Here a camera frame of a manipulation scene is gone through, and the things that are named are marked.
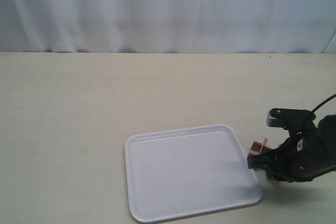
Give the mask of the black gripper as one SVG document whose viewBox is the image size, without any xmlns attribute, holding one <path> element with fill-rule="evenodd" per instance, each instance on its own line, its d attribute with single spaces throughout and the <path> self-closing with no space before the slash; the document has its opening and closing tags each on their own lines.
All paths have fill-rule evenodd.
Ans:
<svg viewBox="0 0 336 224">
<path fill-rule="evenodd" d="M 298 132 L 295 145 L 278 153 L 274 166 L 269 154 L 247 157 L 249 169 L 263 172 L 267 179 L 282 182 L 310 182 L 335 171 L 335 124 L 319 124 L 313 130 Z"/>
</svg>

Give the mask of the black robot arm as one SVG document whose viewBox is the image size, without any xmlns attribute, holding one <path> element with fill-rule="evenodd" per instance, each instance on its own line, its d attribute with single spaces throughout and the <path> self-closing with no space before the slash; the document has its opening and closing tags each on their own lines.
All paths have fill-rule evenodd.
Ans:
<svg viewBox="0 0 336 224">
<path fill-rule="evenodd" d="M 335 171 L 335 115 L 289 137 L 276 149 L 247 157 L 249 169 L 261 169 L 281 182 L 310 182 Z"/>
</svg>

